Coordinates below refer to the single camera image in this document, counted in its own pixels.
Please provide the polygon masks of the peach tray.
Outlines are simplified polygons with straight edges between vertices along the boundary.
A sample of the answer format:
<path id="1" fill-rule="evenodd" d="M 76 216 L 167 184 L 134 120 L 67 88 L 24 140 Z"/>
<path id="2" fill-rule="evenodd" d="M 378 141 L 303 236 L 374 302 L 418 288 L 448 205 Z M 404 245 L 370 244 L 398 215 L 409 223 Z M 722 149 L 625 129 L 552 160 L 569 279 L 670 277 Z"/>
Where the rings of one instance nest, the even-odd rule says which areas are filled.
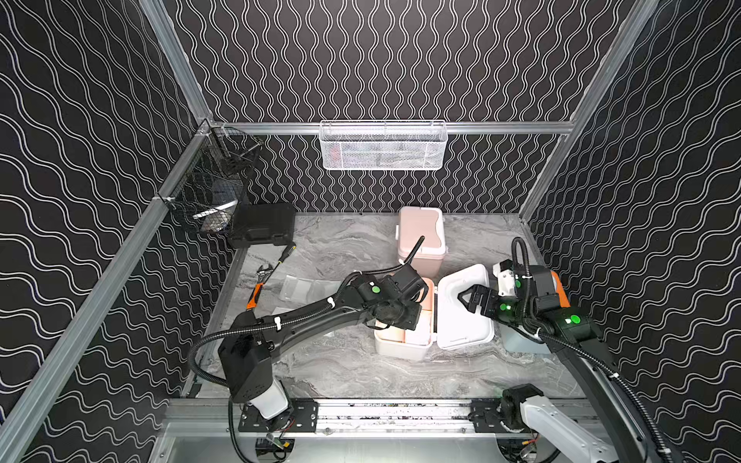
<path id="1" fill-rule="evenodd" d="M 390 327 L 376 331 L 374 339 L 376 340 L 377 352 L 380 352 L 382 348 L 393 347 L 398 349 L 399 347 L 428 347 L 431 345 L 435 315 L 434 282 L 428 278 L 424 278 L 423 281 L 428 285 L 428 294 L 421 302 L 422 312 L 416 327 L 412 330 Z"/>

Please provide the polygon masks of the white first aid box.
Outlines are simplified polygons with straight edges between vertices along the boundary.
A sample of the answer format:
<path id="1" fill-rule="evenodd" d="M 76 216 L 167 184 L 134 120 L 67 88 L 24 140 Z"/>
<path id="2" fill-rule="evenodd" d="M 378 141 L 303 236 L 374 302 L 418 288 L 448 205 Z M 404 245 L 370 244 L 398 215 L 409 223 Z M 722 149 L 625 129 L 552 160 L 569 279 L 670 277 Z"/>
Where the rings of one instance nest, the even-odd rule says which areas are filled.
<path id="1" fill-rule="evenodd" d="M 457 295 L 472 285 L 488 284 L 488 272 L 481 264 L 474 264 L 443 277 L 438 284 L 434 284 L 435 315 L 431 345 L 382 348 L 376 353 L 421 362 L 433 346 L 452 351 L 492 341 L 495 334 L 494 322 L 484 316 L 469 313 L 457 300 Z"/>

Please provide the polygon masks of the light blue first aid box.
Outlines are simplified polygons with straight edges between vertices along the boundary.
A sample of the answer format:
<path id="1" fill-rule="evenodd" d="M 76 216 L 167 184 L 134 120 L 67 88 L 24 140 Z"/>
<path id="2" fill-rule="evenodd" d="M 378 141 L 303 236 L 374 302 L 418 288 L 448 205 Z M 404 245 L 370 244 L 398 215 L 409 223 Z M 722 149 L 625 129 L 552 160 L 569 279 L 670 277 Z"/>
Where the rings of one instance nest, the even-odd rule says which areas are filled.
<path id="1" fill-rule="evenodd" d="M 563 286 L 559 277 L 555 272 L 552 271 L 552 273 L 554 274 L 556 281 L 557 293 L 540 297 L 532 297 L 530 295 L 528 309 L 530 309 L 535 316 L 538 316 L 541 313 L 545 314 L 547 311 L 569 307 L 569 302 L 563 292 Z M 534 338 L 526 332 L 521 320 L 520 323 L 515 326 L 507 326 L 500 323 L 498 323 L 498 325 L 500 338 L 504 349 L 507 352 L 536 355 L 551 354 L 548 346 L 545 343 L 542 343 L 540 338 Z"/>

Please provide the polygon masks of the white gauze packet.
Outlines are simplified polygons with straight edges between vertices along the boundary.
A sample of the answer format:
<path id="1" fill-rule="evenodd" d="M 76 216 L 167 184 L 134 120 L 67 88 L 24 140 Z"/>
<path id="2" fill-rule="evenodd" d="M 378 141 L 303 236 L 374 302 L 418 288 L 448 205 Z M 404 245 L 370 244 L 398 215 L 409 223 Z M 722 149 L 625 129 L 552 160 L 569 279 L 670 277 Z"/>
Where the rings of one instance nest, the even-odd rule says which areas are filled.
<path id="1" fill-rule="evenodd" d="M 310 294 L 314 287 L 314 280 L 287 275 L 280 291 L 280 299 L 286 302 L 306 305 L 310 302 Z"/>
<path id="2" fill-rule="evenodd" d="M 278 330 L 280 330 L 280 326 L 283 324 L 283 317 L 289 312 L 291 312 L 291 309 L 289 308 L 277 307 L 269 316 L 270 320 L 278 326 Z"/>
<path id="3" fill-rule="evenodd" d="M 314 280 L 310 286 L 307 301 L 314 303 L 321 299 L 326 299 L 335 294 L 341 283 L 339 281 Z"/>

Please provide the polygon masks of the pink first aid box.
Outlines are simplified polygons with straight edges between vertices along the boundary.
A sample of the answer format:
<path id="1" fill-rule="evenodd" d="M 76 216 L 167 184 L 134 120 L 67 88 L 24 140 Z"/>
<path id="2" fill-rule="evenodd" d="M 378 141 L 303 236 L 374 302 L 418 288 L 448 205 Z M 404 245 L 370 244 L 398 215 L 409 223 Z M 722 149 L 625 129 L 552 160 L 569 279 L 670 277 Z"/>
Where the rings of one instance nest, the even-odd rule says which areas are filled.
<path id="1" fill-rule="evenodd" d="M 448 254 L 443 212 L 439 208 L 404 206 L 399 210 L 399 223 L 396 227 L 400 262 L 409 257 L 420 237 L 425 239 L 411 265 L 420 276 L 435 279 Z"/>

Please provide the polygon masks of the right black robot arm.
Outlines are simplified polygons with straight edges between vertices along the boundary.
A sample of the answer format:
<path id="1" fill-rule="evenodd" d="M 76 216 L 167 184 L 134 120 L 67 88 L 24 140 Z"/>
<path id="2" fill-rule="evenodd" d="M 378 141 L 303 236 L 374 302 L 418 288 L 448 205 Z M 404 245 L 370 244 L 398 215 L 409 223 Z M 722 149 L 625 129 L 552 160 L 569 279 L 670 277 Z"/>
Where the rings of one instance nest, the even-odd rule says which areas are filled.
<path id="1" fill-rule="evenodd" d="M 495 264 L 492 274 L 493 284 L 468 287 L 457 295 L 459 302 L 556 355 L 590 401 L 610 442 L 601 444 L 580 424 L 557 417 L 531 384 L 503 391 L 503 426 L 540 434 L 573 462 L 679 462 L 678 449 L 614 365 L 600 329 L 586 310 L 568 302 L 550 269 L 530 263 L 522 237 L 511 241 L 511 257 Z"/>

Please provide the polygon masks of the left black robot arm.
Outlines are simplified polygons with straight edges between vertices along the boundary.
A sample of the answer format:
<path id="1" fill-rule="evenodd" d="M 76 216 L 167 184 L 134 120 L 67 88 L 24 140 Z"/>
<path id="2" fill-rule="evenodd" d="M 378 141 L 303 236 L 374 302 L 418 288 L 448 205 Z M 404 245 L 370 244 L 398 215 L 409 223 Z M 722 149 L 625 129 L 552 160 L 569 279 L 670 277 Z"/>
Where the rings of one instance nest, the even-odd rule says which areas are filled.
<path id="1" fill-rule="evenodd" d="M 268 422 L 283 422 L 291 400 L 273 373 L 282 354 L 303 341 L 341 328 L 364 325 L 374 331 L 414 329 L 422 300 L 430 290 L 412 261 L 425 241 L 419 237 L 400 264 L 353 271 L 339 289 L 296 310 L 257 318 L 245 312 L 227 330 L 205 335 L 188 353 L 188 366 L 198 378 L 229 390 L 233 404 L 257 409 Z"/>

